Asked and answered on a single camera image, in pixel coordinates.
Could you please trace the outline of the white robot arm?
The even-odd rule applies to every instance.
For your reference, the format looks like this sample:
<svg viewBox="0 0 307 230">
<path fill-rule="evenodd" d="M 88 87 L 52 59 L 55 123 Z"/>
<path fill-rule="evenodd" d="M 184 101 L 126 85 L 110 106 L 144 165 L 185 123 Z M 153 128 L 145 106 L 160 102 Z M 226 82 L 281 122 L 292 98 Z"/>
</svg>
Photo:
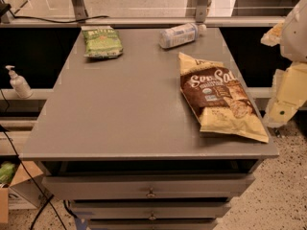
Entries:
<svg viewBox="0 0 307 230">
<path fill-rule="evenodd" d="M 292 62 L 285 71 L 275 71 L 264 116 L 267 127 L 282 127 L 307 102 L 307 0 L 300 0 L 283 23 L 263 34 L 261 43 L 279 45 L 281 56 Z"/>
</svg>

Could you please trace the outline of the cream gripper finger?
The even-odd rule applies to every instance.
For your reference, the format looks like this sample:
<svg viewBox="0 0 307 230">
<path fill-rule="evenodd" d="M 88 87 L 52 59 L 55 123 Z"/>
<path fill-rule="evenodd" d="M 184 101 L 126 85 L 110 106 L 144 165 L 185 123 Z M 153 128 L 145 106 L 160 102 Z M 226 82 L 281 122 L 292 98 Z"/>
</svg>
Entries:
<svg viewBox="0 0 307 230">
<path fill-rule="evenodd" d="M 281 85 L 283 75 L 284 71 L 277 69 L 272 78 L 272 96 L 268 101 L 263 117 L 263 122 L 266 127 L 285 126 L 297 112 L 297 108 L 294 105 L 281 102 L 277 99 L 277 92 Z"/>
<path fill-rule="evenodd" d="M 278 23 L 264 33 L 261 38 L 261 43 L 271 47 L 279 44 L 281 41 L 283 25 L 284 23 Z"/>
</svg>

